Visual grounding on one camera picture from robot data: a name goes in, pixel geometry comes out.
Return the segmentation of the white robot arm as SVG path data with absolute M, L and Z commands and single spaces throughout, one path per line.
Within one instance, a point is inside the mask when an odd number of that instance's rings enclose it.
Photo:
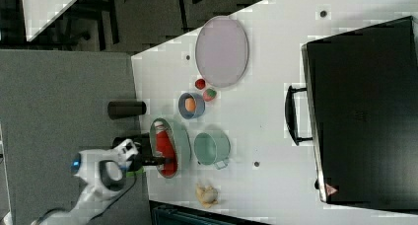
M 71 173 L 86 183 L 71 210 L 53 208 L 45 212 L 31 225 L 87 225 L 101 216 L 122 197 L 126 186 L 126 174 L 142 166 L 163 168 L 174 162 L 175 153 L 144 157 L 141 146 L 125 139 L 114 148 L 83 150 L 71 163 Z

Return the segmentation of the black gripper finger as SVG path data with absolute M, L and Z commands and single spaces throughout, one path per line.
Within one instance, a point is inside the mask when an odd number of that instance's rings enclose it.
M 143 166 L 160 166 L 170 164 L 174 161 L 173 158 L 165 157 L 145 157 L 142 159 L 141 163 Z

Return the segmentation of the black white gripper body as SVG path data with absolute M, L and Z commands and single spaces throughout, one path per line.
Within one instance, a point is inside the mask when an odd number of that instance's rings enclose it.
M 130 138 L 115 138 L 112 148 L 121 154 L 121 168 L 126 172 L 142 169 L 141 145 Z

